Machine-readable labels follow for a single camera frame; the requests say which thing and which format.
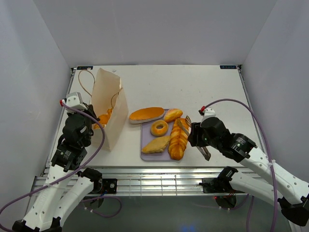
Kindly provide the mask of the orange glazed twisted bread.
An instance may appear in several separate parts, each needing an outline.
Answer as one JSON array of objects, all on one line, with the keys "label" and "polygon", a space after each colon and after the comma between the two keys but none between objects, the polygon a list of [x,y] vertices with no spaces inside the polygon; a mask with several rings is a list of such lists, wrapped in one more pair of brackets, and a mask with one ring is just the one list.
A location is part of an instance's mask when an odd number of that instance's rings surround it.
[{"label": "orange glazed twisted bread", "polygon": [[107,110],[107,113],[99,116],[100,119],[99,123],[103,128],[107,125],[109,119],[111,118],[111,115],[112,115],[112,108],[109,108]]}]

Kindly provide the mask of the cream paper bag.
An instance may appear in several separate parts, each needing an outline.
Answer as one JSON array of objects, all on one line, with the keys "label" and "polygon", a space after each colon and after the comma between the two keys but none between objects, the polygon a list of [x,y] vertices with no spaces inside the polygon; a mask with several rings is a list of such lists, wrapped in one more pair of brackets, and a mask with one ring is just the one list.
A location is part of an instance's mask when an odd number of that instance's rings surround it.
[{"label": "cream paper bag", "polygon": [[103,150],[112,151],[115,147],[128,115],[128,106],[121,78],[100,68],[96,75],[89,70],[78,73],[81,88],[90,96],[90,104],[99,119],[92,130],[92,145],[98,146],[102,141],[101,127],[104,128],[105,140]]}]

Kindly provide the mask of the large braided bread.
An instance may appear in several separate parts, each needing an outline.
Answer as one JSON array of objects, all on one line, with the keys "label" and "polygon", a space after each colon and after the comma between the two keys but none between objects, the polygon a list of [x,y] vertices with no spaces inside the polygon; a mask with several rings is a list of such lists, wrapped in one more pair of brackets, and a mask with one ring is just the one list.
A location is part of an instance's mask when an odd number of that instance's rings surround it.
[{"label": "large braided bread", "polygon": [[187,138],[188,135],[182,130],[175,120],[170,134],[170,143],[168,148],[171,159],[181,160],[183,158],[188,143]]}]

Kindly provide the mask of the small round bun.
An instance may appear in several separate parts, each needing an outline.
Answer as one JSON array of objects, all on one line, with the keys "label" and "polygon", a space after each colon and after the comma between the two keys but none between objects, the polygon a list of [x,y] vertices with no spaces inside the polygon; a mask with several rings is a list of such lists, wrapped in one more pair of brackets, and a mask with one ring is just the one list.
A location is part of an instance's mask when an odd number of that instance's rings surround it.
[{"label": "small round bun", "polygon": [[181,109],[169,109],[164,115],[164,121],[170,123],[183,115],[183,111]]}]

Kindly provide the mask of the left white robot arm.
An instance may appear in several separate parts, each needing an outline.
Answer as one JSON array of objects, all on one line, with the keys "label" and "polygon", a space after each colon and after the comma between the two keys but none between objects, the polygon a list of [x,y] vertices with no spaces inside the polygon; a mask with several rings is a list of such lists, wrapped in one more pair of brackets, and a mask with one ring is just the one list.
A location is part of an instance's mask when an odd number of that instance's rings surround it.
[{"label": "left white robot arm", "polygon": [[23,219],[17,220],[14,232],[60,232],[73,209],[88,193],[102,189],[99,171],[80,164],[87,154],[98,122],[92,105],[66,106],[68,118],[59,138],[56,152],[42,190]]}]

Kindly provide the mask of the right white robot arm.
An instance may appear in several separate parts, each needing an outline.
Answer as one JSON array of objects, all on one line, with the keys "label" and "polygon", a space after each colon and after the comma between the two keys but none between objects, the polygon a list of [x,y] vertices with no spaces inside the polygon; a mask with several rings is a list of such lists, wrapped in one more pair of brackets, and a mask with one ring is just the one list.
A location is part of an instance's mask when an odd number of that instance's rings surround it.
[{"label": "right white robot arm", "polygon": [[191,146],[211,146],[225,157],[251,169],[283,195],[279,198],[281,211],[291,222],[305,226],[309,219],[309,184],[269,160],[251,139],[240,133],[230,133],[216,118],[193,122],[188,141]]}]

